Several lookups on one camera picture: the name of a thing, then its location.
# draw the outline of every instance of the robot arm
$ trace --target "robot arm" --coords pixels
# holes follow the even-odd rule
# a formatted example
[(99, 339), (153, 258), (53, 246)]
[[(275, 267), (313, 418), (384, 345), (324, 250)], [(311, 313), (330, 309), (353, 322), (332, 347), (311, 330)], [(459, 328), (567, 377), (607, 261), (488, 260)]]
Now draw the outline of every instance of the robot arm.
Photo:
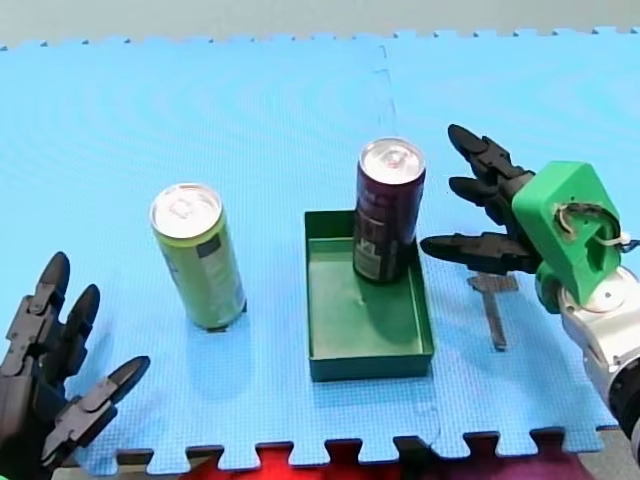
[(66, 399), (65, 380), (76, 375), (98, 311), (100, 292), (90, 285), (58, 321), (69, 283), (69, 260), (57, 253), (34, 295), (23, 298), (0, 365), (0, 475), (9, 480), (49, 480), (73, 453), (113, 420), (118, 403), (149, 366), (136, 357), (85, 396)]
[(536, 175), (488, 137), (458, 125), (448, 133), (475, 175), (451, 178), (451, 189), (507, 233), (428, 237), (422, 250), (478, 272), (535, 274), (538, 299), (582, 349), (589, 379), (640, 463), (640, 283), (621, 266), (640, 242), (622, 232), (590, 165), (552, 162)]

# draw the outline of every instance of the purple beverage can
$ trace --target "purple beverage can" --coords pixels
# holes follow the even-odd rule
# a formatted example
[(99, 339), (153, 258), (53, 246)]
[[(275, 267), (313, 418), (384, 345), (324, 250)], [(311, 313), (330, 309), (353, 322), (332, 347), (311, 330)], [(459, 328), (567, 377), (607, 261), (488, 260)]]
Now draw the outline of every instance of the purple beverage can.
[(409, 260), (426, 175), (422, 152), (399, 138), (367, 145), (358, 162), (353, 267), (378, 283), (397, 280)]

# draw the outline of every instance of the foam mat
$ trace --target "foam mat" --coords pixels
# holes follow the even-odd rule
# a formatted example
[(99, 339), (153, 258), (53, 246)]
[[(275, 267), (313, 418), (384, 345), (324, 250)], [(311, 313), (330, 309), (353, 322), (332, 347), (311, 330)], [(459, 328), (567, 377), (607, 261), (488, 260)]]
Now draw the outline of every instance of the foam mat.
[[(463, 436), (500, 435), (498, 453), (535, 453), (530, 431), (561, 428), (565, 449), (600, 447), (614, 421), (532, 279), (500, 298), (509, 351), (492, 350), (470, 272), (424, 259), (436, 356), (422, 379), (315, 385), (307, 362), (303, 212), (350, 208), (361, 147), (401, 135), (427, 153), (418, 235), (493, 229), (447, 191), (465, 174), (455, 122), (492, 136), (514, 161), (592, 162), (640, 232), (635, 179), (640, 35), (458, 38), (370, 35), (270, 41), (109, 39), (0, 51), (0, 327), (56, 250), (72, 266), (70, 302), (91, 282), (102, 305), (83, 392), (126, 359), (151, 368), (78, 461), (116, 472), (115, 455), (151, 449), (149, 473), (188, 470), (186, 450), (221, 446), (221, 467), (258, 465), (255, 446), (292, 442), (296, 465), (328, 461), (327, 440), (360, 439), (360, 460), (397, 457), (418, 436), (445, 457)], [(148, 208), (172, 183), (217, 189), (249, 300), (225, 333), (185, 318), (154, 243)], [(640, 256), (628, 265), (640, 271)]]

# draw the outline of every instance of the green beverage can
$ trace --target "green beverage can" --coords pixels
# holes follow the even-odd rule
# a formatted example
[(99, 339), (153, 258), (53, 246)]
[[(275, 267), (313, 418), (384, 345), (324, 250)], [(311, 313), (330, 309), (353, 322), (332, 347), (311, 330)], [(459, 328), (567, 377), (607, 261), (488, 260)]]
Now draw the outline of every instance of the green beverage can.
[(151, 225), (187, 317), (206, 329), (226, 327), (246, 308), (220, 196), (195, 183), (162, 191)]

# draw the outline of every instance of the green tray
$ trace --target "green tray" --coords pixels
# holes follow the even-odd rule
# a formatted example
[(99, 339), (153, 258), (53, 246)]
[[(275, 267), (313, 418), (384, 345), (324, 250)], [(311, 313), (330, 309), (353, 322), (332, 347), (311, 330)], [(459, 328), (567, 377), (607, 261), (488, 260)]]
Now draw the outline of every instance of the green tray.
[(424, 376), (433, 341), (417, 245), (408, 272), (376, 285), (353, 271), (353, 211), (305, 213), (314, 381)]

